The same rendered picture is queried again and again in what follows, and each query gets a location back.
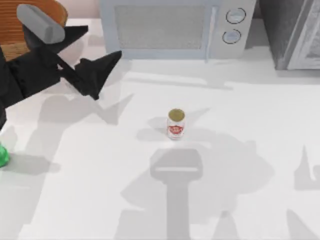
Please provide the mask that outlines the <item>pale grey rounded box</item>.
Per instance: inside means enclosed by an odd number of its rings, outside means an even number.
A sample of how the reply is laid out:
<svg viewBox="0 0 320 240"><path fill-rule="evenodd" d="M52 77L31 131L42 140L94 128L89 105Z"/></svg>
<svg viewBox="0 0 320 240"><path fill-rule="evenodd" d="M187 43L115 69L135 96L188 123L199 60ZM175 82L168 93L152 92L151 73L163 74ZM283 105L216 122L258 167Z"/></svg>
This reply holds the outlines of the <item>pale grey rounded box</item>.
<svg viewBox="0 0 320 240"><path fill-rule="evenodd" d="M24 27L45 44L56 44L65 39L64 27L35 5L19 4L16 16Z"/></svg>

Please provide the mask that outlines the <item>microwave oven door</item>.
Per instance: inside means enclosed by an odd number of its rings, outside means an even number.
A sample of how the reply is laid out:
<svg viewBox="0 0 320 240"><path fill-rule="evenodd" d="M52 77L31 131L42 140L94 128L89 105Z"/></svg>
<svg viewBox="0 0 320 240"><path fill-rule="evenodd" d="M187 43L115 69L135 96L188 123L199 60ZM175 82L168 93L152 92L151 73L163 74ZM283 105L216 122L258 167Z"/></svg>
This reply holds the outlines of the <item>microwave oven door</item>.
<svg viewBox="0 0 320 240"><path fill-rule="evenodd" d="M108 52L126 59L207 59L214 0L99 0Z"/></svg>

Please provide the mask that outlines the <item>red and white can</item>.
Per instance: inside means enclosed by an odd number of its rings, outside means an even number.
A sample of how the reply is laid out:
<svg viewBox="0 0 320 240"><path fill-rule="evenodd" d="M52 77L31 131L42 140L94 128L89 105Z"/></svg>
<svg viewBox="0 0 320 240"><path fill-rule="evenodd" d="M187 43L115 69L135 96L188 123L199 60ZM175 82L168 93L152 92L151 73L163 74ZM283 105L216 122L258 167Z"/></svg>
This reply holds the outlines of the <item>red and white can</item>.
<svg viewBox="0 0 320 240"><path fill-rule="evenodd" d="M180 108L173 108L168 112L166 132L170 139L180 139L185 130L186 114Z"/></svg>

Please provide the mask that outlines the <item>green bottle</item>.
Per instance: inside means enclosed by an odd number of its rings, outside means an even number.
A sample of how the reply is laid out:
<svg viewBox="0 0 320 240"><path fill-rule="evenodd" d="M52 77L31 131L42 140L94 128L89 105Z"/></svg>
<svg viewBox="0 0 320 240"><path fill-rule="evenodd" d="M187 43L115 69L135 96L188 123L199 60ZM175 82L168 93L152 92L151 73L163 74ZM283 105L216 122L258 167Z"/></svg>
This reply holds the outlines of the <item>green bottle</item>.
<svg viewBox="0 0 320 240"><path fill-rule="evenodd" d="M6 147L0 143L0 168L6 166L10 161L10 154Z"/></svg>

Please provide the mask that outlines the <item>round microwave knob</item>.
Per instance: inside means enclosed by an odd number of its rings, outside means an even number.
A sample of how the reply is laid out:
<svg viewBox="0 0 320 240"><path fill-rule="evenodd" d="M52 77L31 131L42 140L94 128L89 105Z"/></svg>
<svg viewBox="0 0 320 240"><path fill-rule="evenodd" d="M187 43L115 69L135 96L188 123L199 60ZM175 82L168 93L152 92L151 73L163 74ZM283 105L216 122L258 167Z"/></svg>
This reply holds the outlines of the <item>round microwave knob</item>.
<svg viewBox="0 0 320 240"><path fill-rule="evenodd" d="M246 18L246 11L243 8L230 9L226 13L226 20L230 24L239 24L243 22Z"/></svg>
<svg viewBox="0 0 320 240"><path fill-rule="evenodd" d="M237 29L232 29L230 31L225 31L222 35L222 40L228 45L236 44L241 40L242 34Z"/></svg>

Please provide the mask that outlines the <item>pale microwave oven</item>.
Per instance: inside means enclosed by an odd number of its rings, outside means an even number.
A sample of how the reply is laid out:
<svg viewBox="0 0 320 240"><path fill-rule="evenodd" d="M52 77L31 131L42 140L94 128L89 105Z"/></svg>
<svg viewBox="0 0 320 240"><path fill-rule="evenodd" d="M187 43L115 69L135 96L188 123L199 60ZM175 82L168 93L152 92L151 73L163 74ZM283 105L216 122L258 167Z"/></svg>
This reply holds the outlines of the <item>pale microwave oven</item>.
<svg viewBox="0 0 320 240"><path fill-rule="evenodd" d="M209 60L236 59L245 49L257 0L214 0L214 2L216 15ZM226 14L229 10L236 8L244 9L246 17L241 23L230 24L226 20ZM241 32L240 41L235 44L224 43L222 40L223 33L233 29Z"/></svg>

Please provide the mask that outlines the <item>grey cabinet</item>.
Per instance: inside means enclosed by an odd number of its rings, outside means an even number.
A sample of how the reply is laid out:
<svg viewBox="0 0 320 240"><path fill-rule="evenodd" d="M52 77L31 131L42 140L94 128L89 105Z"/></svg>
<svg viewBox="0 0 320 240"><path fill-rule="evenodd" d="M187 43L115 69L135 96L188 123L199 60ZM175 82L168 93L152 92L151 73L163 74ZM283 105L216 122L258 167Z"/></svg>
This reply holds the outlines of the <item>grey cabinet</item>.
<svg viewBox="0 0 320 240"><path fill-rule="evenodd" d="M288 69L293 50L293 32L305 0L259 0L270 51L277 70Z"/></svg>

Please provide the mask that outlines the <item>grey cabinet door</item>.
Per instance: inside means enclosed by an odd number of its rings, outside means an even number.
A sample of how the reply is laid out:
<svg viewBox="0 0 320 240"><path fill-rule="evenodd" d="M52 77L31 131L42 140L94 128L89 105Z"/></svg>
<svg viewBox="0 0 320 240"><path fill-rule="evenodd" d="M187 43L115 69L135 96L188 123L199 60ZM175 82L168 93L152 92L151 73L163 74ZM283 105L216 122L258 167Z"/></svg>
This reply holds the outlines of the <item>grey cabinet door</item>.
<svg viewBox="0 0 320 240"><path fill-rule="evenodd" d="M320 70L320 0L305 0L293 32L289 70Z"/></svg>

